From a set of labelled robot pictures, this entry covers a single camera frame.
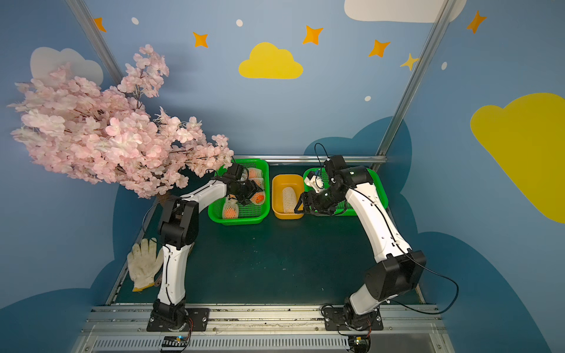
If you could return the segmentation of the white foam net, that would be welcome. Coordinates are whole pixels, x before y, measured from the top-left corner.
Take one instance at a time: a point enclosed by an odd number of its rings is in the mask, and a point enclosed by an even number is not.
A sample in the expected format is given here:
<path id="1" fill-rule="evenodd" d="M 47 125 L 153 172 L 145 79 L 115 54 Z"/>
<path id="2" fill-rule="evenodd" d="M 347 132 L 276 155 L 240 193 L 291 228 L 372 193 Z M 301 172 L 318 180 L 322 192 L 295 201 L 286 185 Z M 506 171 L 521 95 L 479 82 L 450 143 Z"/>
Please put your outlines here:
<path id="1" fill-rule="evenodd" d="M 284 213 L 289 213 L 289 214 L 294 214 L 294 208 L 297 205 L 297 194 L 294 190 L 294 188 L 292 187 L 285 187 L 283 190 L 283 212 Z"/>

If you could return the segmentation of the netted orange with opening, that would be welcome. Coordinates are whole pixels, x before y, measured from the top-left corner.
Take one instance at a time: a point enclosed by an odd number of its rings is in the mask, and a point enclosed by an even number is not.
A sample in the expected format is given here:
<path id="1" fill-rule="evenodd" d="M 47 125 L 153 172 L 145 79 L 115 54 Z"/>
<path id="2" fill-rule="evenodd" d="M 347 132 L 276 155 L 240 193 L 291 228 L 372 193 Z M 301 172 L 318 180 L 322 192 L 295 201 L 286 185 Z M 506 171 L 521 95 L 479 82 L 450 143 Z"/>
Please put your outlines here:
<path id="1" fill-rule="evenodd" d="M 256 192 L 251 198 L 251 202 L 258 206 L 264 204 L 265 200 L 266 200 L 266 194 L 264 191 Z"/>

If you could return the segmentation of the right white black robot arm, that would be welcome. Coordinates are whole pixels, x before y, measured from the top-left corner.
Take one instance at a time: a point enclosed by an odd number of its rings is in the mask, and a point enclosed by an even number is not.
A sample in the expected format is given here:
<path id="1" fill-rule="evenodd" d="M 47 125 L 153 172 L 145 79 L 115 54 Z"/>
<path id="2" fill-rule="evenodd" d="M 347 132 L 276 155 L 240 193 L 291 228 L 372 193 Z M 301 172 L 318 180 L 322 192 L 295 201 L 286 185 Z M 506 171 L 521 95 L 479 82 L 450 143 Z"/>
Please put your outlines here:
<path id="1" fill-rule="evenodd" d="M 294 210 L 315 216 L 335 216 L 339 204 L 351 206 L 369 239 L 375 265 L 366 271 L 364 284 L 345 301 L 336 327 L 368 330 L 382 303 L 419 284 L 427 259 L 412 250 L 400 235 L 378 195 L 375 179 L 364 166 L 349 167 L 341 155 L 329 157 L 323 167 L 304 176 L 309 188 Z"/>

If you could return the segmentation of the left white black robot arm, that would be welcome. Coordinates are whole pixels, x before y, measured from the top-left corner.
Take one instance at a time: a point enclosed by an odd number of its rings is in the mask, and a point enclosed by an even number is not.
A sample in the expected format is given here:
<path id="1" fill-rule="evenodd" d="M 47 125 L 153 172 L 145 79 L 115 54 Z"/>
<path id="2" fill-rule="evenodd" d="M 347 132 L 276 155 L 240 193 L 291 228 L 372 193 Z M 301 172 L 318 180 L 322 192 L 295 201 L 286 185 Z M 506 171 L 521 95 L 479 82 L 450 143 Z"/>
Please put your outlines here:
<path id="1" fill-rule="evenodd" d="M 225 197 L 250 204 L 254 195 L 263 191 L 246 166 L 234 163 L 202 187 L 165 203 L 157 228 L 163 250 L 162 283 L 147 326 L 149 332 L 191 329 L 185 308 L 185 272 L 199 234 L 200 212 Z"/>

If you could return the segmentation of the netted orange middle right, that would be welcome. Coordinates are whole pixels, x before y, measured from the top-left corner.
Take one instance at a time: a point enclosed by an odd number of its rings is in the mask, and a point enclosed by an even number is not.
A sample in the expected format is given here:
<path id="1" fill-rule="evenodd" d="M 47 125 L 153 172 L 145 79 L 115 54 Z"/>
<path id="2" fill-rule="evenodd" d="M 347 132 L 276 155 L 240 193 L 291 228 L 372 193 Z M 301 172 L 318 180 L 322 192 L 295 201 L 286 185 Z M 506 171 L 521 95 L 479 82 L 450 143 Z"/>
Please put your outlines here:
<path id="1" fill-rule="evenodd" d="M 252 178 L 252 181 L 261 189 L 261 190 L 265 190 L 265 184 L 264 184 L 264 179 L 263 178 Z"/>

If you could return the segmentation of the netted orange back right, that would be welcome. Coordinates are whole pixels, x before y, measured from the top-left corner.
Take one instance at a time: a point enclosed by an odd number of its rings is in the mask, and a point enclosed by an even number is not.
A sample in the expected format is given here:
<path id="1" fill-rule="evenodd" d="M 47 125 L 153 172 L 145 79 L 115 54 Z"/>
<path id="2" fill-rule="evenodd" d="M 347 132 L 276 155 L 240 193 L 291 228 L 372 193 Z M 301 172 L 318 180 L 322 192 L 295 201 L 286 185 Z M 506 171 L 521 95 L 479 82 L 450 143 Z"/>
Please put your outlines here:
<path id="1" fill-rule="evenodd" d="M 247 176 L 249 179 L 263 178 L 263 171 L 258 168 L 249 167 L 247 169 Z"/>

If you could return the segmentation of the netted orange front left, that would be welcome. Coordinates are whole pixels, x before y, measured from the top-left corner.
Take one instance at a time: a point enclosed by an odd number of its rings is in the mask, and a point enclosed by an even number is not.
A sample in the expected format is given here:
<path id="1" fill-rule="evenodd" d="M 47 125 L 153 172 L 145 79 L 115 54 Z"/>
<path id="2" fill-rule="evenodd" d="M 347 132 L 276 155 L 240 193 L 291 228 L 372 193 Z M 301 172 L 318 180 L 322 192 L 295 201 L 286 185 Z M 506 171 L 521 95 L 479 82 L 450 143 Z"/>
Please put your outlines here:
<path id="1" fill-rule="evenodd" d="M 222 218 L 224 220 L 237 219 L 239 217 L 238 201 L 235 197 L 227 197 L 222 208 Z"/>

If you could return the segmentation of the right green plastic basket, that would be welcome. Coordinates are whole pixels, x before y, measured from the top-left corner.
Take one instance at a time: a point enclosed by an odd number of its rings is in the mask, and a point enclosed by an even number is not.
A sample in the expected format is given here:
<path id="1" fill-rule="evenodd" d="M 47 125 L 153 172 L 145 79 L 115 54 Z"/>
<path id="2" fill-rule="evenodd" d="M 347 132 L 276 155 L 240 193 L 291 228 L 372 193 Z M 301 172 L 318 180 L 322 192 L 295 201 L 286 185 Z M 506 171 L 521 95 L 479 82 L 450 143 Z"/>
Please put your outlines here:
<path id="1" fill-rule="evenodd" d="M 353 176 L 351 177 L 351 179 L 357 180 L 358 179 L 357 174 L 360 174 L 360 178 L 362 179 L 363 182 L 368 182 L 369 184 L 373 185 L 375 187 L 379 200 L 386 209 L 388 207 L 388 197 L 385 194 L 382 182 L 379 176 L 377 175 L 377 173 L 363 166 L 352 167 L 352 170 L 353 170 Z M 305 179 L 308 173 L 311 171 L 319 172 L 319 176 L 323 179 L 323 183 L 325 187 L 323 191 L 331 192 L 332 196 L 337 201 L 340 201 L 336 211 L 341 212 L 342 210 L 344 210 L 344 213 L 342 215 L 355 216 L 356 213 L 353 207 L 346 201 L 345 198 L 345 193 L 348 190 L 348 188 L 344 184 L 337 186 L 334 182 L 332 182 L 331 178 L 328 176 L 324 167 L 317 169 L 316 168 L 308 169 L 304 173 L 303 179 Z M 305 185 L 304 192 L 308 192 L 308 191 L 312 191 L 312 189 Z"/>

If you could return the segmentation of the green plastic basket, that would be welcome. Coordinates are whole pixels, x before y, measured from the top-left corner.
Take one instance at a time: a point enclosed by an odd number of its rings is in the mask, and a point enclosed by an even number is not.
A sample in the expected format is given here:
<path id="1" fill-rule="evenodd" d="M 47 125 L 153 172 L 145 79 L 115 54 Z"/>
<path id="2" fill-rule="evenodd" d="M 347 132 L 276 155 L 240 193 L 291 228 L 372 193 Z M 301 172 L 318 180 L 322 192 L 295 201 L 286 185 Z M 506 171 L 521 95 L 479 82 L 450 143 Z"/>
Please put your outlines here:
<path id="1" fill-rule="evenodd" d="M 263 179 L 265 184 L 265 190 L 263 190 L 266 194 L 266 200 L 264 204 L 261 206 L 255 205 L 253 203 L 248 205 L 242 205 L 238 202 L 239 206 L 239 217 L 237 219 L 231 220 L 224 220 L 222 218 L 222 208 L 225 203 L 224 197 L 223 199 L 219 199 L 212 203 L 207 210 L 207 214 L 213 222 L 218 224 L 223 224 L 225 226 L 241 226 L 241 225 L 251 225 L 251 224 L 259 224 L 262 222 L 263 219 L 266 218 L 269 214 L 270 206 L 269 203 L 271 201 L 271 192 L 270 192 L 270 173 L 269 173 L 269 165 L 266 161 L 261 159 L 254 159 L 254 158 L 239 158 L 235 159 L 235 163 L 238 163 L 247 169 L 249 167 L 258 168 L 263 171 Z"/>
<path id="2" fill-rule="evenodd" d="M 357 174 L 360 174 L 360 178 L 362 179 L 363 182 L 368 182 L 369 184 L 373 185 L 375 187 L 379 200 L 386 209 L 388 207 L 388 197 L 385 194 L 382 182 L 379 176 L 377 175 L 377 173 L 363 166 L 352 167 L 352 170 L 353 170 L 353 176 L 351 177 L 351 179 L 357 180 L 358 179 Z M 341 212 L 342 210 L 344 210 L 344 213 L 342 215 L 355 216 L 356 213 L 353 207 L 346 201 L 345 198 L 345 193 L 348 190 L 348 188 L 344 184 L 337 186 L 334 182 L 332 182 L 331 178 L 328 176 L 324 167 L 317 169 L 316 168 L 308 169 L 304 173 L 303 179 L 305 179 L 308 173 L 311 171 L 319 172 L 319 176 L 323 179 L 323 183 L 325 187 L 323 191 L 331 192 L 332 196 L 337 201 L 340 201 L 336 211 Z M 312 189 L 305 185 L 304 192 L 308 192 L 308 191 L 312 191 Z"/>

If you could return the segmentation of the left green plastic basket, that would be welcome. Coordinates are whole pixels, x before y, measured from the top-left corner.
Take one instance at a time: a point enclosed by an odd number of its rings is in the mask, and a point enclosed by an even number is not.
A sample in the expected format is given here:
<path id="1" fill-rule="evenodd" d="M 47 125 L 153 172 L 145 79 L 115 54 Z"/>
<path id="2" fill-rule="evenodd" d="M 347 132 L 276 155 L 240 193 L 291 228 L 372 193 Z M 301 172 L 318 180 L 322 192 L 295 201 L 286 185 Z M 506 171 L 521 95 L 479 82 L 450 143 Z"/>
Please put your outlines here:
<path id="1" fill-rule="evenodd" d="M 254 159 L 254 158 L 239 158 L 235 159 L 235 163 L 238 163 L 247 169 L 249 167 L 258 168 L 263 171 L 263 179 L 265 184 L 265 190 L 263 190 L 266 194 L 266 200 L 264 204 L 261 206 L 255 205 L 253 203 L 248 205 L 242 205 L 238 202 L 239 206 L 239 217 L 237 219 L 231 220 L 224 220 L 222 218 L 222 208 L 225 203 L 224 197 L 223 199 L 219 199 L 212 203 L 207 210 L 207 214 L 213 222 L 218 224 L 223 224 L 225 226 L 241 226 L 241 225 L 251 225 L 251 224 L 259 224 L 262 222 L 263 219 L 266 218 L 269 214 L 270 206 L 269 203 L 271 201 L 271 192 L 270 192 L 270 173 L 269 173 L 269 165 L 266 161 L 261 159 Z"/>

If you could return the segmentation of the yellow plastic tub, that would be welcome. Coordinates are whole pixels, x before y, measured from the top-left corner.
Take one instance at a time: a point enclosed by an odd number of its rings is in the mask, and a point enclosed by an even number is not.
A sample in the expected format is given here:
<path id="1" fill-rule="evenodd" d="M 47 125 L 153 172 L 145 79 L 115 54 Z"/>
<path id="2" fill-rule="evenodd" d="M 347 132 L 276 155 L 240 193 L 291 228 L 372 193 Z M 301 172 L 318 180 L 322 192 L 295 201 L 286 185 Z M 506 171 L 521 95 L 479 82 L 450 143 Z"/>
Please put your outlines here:
<path id="1" fill-rule="evenodd" d="M 297 194 L 297 201 L 305 191 L 304 182 L 300 175 L 298 174 L 280 174 L 273 178 L 272 180 L 272 209 L 275 212 L 275 216 L 281 220 L 297 220 L 301 219 L 303 215 L 289 214 L 283 212 L 283 189 L 285 187 L 294 188 Z"/>

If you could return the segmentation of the white work glove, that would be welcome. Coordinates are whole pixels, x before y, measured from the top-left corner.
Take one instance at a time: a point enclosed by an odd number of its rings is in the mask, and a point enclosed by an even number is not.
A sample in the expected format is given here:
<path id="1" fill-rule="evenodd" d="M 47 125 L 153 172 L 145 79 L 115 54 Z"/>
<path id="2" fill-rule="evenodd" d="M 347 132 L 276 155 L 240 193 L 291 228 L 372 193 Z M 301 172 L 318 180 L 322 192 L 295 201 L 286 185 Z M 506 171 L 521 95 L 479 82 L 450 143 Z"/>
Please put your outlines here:
<path id="1" fill-rule="evenodd" d="M 163 266 L 163 250 L 157 249 L 156 238 L 144 238 L 132 246 L 127 255 L 129 277 L 133 292 L 154 286 L 154 278 Z"/>

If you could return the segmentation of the right small circuit board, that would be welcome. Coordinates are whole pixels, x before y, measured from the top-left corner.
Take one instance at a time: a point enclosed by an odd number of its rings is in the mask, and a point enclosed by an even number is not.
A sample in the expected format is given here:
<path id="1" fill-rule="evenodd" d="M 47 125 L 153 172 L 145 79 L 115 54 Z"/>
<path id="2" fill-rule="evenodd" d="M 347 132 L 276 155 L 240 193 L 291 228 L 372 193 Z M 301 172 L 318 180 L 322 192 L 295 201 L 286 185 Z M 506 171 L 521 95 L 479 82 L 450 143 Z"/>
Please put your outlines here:
<path id="1" fill-rule="evenodd" d="M 348 345 L 348 352 L 368 353 L 371 348 L 371 338 L 367 336 L 349 336 Z"/>

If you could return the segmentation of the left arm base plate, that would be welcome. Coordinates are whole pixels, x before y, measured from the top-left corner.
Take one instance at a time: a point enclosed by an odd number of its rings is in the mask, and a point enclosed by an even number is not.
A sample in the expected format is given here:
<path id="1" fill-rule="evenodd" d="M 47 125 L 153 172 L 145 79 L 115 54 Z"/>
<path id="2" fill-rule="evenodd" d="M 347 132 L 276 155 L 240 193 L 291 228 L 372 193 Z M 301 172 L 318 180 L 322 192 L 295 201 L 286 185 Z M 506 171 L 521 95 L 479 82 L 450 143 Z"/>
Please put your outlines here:
<path id="1" fill-rule="evenodd" d="M 210 310 L 204 307 L 184 308 L 172 314 L 152 313 L 147 332 L 204 332 Z"/>

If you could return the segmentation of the aluminium mounting rail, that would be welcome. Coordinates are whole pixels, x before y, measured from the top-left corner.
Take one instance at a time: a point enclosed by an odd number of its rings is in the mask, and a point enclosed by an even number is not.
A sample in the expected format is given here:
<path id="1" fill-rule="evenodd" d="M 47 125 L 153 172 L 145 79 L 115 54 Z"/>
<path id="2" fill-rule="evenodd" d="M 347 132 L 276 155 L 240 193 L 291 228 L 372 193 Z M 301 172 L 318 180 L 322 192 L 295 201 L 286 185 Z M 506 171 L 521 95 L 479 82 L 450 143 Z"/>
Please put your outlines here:
<path id="1" fill-rule="evenodd" d="M 94 307 L 73 352 L 159 352 L 165 336 L 191 338 L 184 352 L 348 352 L 349 336 L 371 338 L 369 352 L 454 352 L 441 316 L 381 307 L 383 330 L 326 331 L 319 304 L 196 304 L 210 310 L 204 332 L 147 332 L 150 307 Z"/>

